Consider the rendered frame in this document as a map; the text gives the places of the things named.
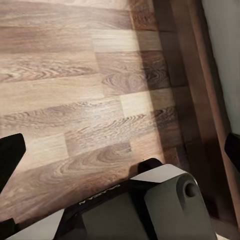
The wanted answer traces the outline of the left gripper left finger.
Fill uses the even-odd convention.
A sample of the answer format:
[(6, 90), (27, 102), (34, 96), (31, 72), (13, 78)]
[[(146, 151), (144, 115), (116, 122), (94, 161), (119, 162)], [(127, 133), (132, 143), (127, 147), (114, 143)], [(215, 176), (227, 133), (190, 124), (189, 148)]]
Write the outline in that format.
[(0, 193), (26, 153), (22, 133), (0, 138)]

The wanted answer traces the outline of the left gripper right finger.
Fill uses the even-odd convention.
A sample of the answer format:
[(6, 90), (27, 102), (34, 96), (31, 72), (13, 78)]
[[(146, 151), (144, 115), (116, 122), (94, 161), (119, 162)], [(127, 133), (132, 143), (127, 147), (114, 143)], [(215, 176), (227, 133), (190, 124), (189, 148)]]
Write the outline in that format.
[(240, 134), (228, 134), (225, 141), (224, 151), (240, 172)]

